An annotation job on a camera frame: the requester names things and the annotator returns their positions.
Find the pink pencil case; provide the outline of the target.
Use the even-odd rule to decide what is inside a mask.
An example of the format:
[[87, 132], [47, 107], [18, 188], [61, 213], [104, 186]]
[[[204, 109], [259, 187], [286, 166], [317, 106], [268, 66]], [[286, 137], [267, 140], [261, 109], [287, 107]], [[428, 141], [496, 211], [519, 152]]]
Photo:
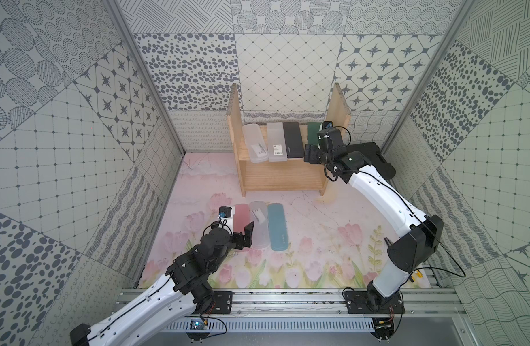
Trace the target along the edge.
[[233, 232], [244, 234], [244, 228], [251, 222], [250, 207], [248, 204], [234, 205], [235, 214], [233, 216]]

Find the black pencil case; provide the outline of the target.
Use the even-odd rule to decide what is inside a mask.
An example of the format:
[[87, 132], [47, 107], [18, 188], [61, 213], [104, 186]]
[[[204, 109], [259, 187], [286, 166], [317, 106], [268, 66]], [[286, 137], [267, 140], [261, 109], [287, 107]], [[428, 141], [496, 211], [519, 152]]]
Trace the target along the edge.
[[286, 155], [288, 159], [300, 159], [304, 157], [305, 150], [302, 141], [300, 125], [297, 122], [283, 123], [284, 140], [286, 144]]

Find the clear pencil case with label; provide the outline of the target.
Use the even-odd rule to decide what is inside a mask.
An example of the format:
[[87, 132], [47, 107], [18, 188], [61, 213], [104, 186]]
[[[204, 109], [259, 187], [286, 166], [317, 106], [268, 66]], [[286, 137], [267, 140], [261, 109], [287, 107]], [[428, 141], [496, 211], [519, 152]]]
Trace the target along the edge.
[[270, 245], [268, 206], [259, 200], [250, 202], [249, 209], [254, 223], [252, 248], [265, 249]]

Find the dark green pencil case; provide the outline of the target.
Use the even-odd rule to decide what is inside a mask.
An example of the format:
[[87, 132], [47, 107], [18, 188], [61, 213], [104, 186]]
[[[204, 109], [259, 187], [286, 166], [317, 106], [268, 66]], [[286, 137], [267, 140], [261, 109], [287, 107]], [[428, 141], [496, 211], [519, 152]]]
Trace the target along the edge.
[[316, 122], [309, 122], [307, 124], [308, 128], [308, 144], [312, 146], [317, 146], [319, 139], [318, 139], [318, 133], [321, 131], [322, 123], [316, 123]]

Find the light blue pencil case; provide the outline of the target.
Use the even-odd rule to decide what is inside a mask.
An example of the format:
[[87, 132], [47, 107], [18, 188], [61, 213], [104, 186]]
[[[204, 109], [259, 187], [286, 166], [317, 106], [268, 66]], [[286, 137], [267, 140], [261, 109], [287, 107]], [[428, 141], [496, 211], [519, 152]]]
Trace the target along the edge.
[[286, 251], [289, 247], [289, 236], [284, 207], [280, 203], [271, 203], [267, 206], [267, 211], [271, 248], [275, 252]]

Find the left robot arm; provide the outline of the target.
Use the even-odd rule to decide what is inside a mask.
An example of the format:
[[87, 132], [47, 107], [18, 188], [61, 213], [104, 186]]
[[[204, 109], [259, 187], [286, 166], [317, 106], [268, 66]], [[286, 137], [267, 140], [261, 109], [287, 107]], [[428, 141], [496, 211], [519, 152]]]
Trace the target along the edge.
[[70, 332], [72, 345], [141, 345], [169, 324], [192, 314], [205, 314], [214, 304], [209, 284], [231, 249], [253, 243], [254, 223], [233, 232], [230, 219], [206, 228], [200, 243], [178, 256], [146, 291], [117, 313], [93, 324], [79, 324]]

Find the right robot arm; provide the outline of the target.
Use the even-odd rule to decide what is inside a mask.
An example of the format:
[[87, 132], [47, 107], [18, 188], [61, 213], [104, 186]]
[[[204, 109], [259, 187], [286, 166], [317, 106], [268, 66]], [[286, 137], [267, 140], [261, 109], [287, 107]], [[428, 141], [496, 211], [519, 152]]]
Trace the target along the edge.
[[441, 244], [444, 222], [428, 216], [394, 190], [372, 162], [344, 144], [341, 126], [324, 122], [314, 134], [316, 145], [307, 145], [304, 161], [323, 166], [325, 176], [342, 179], [364, 195], [393, 227], [398, 239], [387, 248], [388, 262], [367, 285], [371, 304], [394, 298], [419, 265], [427, 261]]

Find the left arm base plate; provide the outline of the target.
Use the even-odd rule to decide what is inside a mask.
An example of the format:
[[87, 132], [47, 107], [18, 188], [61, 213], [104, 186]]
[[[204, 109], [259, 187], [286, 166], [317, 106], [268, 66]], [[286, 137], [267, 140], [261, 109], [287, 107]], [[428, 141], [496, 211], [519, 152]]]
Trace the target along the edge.
[[214, 291], [210, 296], [203, 298], [197, 303], [195, 310], [199, 315], [230, 314], [233, 305], [232, 291]]

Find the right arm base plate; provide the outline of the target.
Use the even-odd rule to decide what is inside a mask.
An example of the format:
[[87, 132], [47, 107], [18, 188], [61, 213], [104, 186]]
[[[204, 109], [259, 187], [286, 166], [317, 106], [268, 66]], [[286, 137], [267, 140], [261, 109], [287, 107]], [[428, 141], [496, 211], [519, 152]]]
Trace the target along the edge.
[[373, 291], [356, 291], [345, 288], [342, 291], [349, 314], [404, 314], [405, 306], [400, 292], [385, 298]]

